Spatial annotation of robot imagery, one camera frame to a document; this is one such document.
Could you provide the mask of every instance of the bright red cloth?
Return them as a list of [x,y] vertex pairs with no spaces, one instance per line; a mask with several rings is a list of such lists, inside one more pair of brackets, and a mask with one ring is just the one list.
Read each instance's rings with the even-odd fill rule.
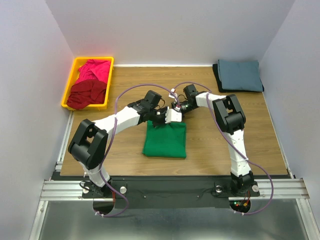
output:
[[97,79],[87,79],[71,87],[66,104],[76,110],[84,109],[89,104],[103,104],[107,84]]
[[89,59],[79,68],[79,78],[75,84],[81,83],[84,80],[95,79],[107,83],[110,71],[110,61]]

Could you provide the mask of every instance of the blue-gray cloth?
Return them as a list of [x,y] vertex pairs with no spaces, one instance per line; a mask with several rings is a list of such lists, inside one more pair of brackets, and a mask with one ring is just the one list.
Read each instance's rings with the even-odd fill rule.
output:
[[258,61],[218,60],[218,74],[224,90],[263,92]]

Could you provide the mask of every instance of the wall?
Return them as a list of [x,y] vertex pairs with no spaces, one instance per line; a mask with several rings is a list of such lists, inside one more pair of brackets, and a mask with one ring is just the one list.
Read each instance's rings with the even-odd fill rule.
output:
[[73,54],[43,0],[0,3],[0,239],[29,239],[69,113]]
[[46,0],[75,56],[116,64],[261,60],[294,0]]
[[265,99],[289,166],[320,226],[320,1],[296,0],[260,63]]

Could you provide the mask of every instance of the yellow basket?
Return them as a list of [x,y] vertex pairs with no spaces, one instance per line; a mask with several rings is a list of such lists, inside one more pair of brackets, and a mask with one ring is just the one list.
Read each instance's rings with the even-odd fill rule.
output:
[[90,104],[86,106],[82,110],[104,110],[107,109],[107,103],[108,103],[108,95],[109,95],[109,89],[110,89],[110,83],[111,83],[111,76],[112,76],[112,70],[114,68],[114,58],[112,56],[97,56],[97,57],[76,57],[73,61],[72,69],[69,75],[68,82],[65,86],[64,95],[61,101],[61,106],[64,108],[67,108],[69,110],[74,111],[72,107],[69,107],[67,105],[67,100],[70,95],[71,87],[75,84],[76,80],[79,78],[79,71],[78,69],[82,67],[89,59],[98,59],[98,60],[105,60],[110,61],[110,70],[109,70],[109,76],[108,76],[108,82],[106,84],[106,91],[105,91],[105,99],[104,103],[102,104]]

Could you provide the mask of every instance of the gray floor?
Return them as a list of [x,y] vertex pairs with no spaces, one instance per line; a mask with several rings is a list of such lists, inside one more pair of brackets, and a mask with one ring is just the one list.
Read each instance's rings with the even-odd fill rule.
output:
[[[252,210],[266,200],[252,201]],[[49,202],[41,240],[307,240],[294,199],[273,200],[263,212],[240,216],[229,209],[129,209],[94,215],[90,201]]]

